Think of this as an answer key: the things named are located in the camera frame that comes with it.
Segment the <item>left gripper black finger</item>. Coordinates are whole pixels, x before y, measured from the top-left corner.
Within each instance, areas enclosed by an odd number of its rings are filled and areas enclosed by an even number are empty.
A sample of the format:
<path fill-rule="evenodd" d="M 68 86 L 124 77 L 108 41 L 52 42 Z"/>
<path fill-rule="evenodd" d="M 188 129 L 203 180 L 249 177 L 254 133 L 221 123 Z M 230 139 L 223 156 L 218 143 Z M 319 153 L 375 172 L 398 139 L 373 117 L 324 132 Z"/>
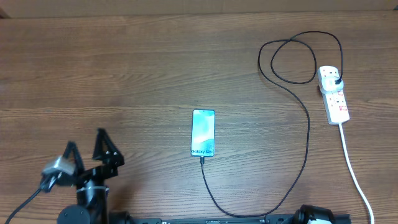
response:
<path fill-rule="evenodd" d="M 73 160 L 76 165 L 75 174 L 80 175 L 80 174 L 84 173 L 85 167 L 84 167 L 83 159 L 81 158 L 81 155 L 77 148 L 76 143 L 73 141 L 68 141 L 62 157 L 65 159 L 68 159 L 70 157 L 70 154 L 73 154 Z"/>
<path fill-rule="evenodd" d="M 123 155 L 103 128 L 98 128 L 92 159 L 101 162 L 123 161 Z"/>

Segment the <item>Samsung Galaxy smartphone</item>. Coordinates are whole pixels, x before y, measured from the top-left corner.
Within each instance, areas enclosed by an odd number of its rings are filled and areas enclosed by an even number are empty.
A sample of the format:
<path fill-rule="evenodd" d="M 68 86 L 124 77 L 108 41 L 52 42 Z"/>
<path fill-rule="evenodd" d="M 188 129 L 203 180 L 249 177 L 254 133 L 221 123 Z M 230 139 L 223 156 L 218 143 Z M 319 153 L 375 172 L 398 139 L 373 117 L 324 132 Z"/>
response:
<path fill-rule="evenodd" d="M 191 156 L 215 155 L 215 111 L 193 110 Z"/>

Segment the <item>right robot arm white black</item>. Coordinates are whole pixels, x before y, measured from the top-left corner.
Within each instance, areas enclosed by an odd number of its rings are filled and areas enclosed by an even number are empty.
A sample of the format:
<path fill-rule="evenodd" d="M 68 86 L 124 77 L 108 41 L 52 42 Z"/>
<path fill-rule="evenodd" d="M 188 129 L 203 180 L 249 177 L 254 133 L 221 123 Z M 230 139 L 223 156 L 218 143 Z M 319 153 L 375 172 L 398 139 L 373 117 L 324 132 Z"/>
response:
<path fill-rule="evenodd" d="M 335 217 L 331 210 L 312 205 L 302 205 L 294 214 L 293 224 L 333 224 Z"/>

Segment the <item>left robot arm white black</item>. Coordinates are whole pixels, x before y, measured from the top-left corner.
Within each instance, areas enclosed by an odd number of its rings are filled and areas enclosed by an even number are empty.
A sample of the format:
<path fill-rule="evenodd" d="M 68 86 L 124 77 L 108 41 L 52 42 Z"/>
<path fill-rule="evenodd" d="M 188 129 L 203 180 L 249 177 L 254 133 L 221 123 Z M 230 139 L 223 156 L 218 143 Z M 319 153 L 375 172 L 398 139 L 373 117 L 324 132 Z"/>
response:
<path fill-rule="evenodd" d="M 92 159 L 101 165 L 91 169 L 84 167 L 76 144 L 68 142 L 62 159 L 71 162 L 71 174 L 62 171 L 59 185 L 76 187 L 77 204 L 67 207 L 58 217 L 58 223 L 131 223 L 128 212 L 108 211 L 109 188 L 105 180 L 118 175 L 118 167 L 124 165 L 124 156 L 103 128 L 98 129 Z"/>

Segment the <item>white charger plug adapter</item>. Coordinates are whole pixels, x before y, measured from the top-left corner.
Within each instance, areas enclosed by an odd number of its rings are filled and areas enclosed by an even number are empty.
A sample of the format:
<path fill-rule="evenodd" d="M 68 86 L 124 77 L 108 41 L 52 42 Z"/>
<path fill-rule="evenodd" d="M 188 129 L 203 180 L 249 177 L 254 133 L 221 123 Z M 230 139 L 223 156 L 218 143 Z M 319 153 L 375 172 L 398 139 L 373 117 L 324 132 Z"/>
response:
<path fill-rule="evenodd" d="M 340 91 L 344 87 L 343 80 L 337 83 L 339 79 L 335 77 L 321 77 L 319 81 L 320 91 L 323 94 L 331 94 Z"/>

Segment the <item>white power strip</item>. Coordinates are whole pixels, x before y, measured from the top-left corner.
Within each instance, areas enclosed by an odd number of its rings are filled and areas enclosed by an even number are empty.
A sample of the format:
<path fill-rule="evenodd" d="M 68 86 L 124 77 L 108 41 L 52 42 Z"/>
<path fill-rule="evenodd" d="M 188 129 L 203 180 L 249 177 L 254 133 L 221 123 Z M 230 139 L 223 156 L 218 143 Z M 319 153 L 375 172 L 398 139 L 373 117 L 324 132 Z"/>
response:
<path fill-rule="evenodd" d="M 338 69 L 333 66 L 322 66 L 318 69 L 317 74 L 318 83 L 321 77 L 335 77 L 338 79 L 340 78 Z M 343 90 L 331 94 L 322 93 L 322 97 L 329 124 L 339 125 L 347 122 L 350 119 Z"/>

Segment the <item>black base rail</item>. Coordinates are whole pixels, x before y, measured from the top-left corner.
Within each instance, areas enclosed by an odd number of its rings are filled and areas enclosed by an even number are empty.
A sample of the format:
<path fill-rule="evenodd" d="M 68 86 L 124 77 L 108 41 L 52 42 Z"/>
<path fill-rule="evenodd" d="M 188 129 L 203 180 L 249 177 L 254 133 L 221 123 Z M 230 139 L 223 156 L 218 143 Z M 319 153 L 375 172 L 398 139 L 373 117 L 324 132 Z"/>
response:
<path fill-rule="evenodd" d="M 281 224 L 293 222 L 293 215 L 268 215 L 260 218 L 188 218 L 162 220 L 160 218 L 133 218 L 128 212 L 111 212 L 109 214 L 110 224 Z"/>

